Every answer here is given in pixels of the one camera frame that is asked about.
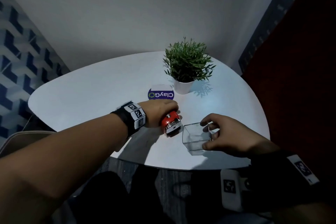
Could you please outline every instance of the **red curtain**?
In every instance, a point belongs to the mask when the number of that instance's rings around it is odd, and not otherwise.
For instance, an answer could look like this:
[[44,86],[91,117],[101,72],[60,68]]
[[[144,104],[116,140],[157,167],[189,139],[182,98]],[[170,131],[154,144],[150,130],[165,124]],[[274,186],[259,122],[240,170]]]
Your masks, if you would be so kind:
[[296,0],[243,74],[265,111],[271,141],[299,154],[330,188],[336,182],[335,31],[336,0]]

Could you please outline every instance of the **red tape dispenser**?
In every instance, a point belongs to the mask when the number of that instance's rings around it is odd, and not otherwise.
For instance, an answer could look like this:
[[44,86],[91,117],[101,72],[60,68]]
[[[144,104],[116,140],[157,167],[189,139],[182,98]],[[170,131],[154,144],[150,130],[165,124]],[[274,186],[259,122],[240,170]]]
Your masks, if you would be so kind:
[[176,111],[172,111],[167,114],[161,122],[161,129],[166,136],[171,136],[176,133],[181,126],[182,123]]

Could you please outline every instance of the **potted plant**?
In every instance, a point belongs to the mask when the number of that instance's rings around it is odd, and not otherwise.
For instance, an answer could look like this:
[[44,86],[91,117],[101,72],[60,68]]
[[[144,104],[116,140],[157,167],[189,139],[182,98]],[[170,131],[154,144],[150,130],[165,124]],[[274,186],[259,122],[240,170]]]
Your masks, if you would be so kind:
[[211,57],[205,53],[206,45],[196,43],[192,39],[190,42],[177,42],[169,45],[163,59],[167,69],[165,73],[174,79],[174,89],[179,94],[187,94],[195,80],[209,80],[212,70],[216,65]]

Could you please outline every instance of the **person's right arm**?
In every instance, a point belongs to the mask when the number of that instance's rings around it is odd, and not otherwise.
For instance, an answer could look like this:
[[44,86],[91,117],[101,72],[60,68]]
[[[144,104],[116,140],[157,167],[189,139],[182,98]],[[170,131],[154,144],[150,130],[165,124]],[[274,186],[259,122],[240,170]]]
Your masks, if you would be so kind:
[[[203,144],[204,150],[223,151],[237,157],[252,157],[280,150],[270,140],[228,116],[212,113],[201,121],[201,125],[210,122],[210,130],[219,130],[212,135],[212,141]],[[277,224],[336,223],[334,209],[323,202],[274,209],[272,216]]]

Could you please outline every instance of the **person's left hand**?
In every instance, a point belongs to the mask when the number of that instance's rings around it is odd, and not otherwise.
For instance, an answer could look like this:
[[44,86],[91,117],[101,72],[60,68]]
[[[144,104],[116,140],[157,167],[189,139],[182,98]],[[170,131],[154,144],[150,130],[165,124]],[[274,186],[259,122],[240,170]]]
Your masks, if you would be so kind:
[[156,128],[160,126],[160,121],[173,110],[178,110],[179,106],[177,102],[171,99],[154,99],[145,102],[140,102],[141,106],[146,114],[147,128]]

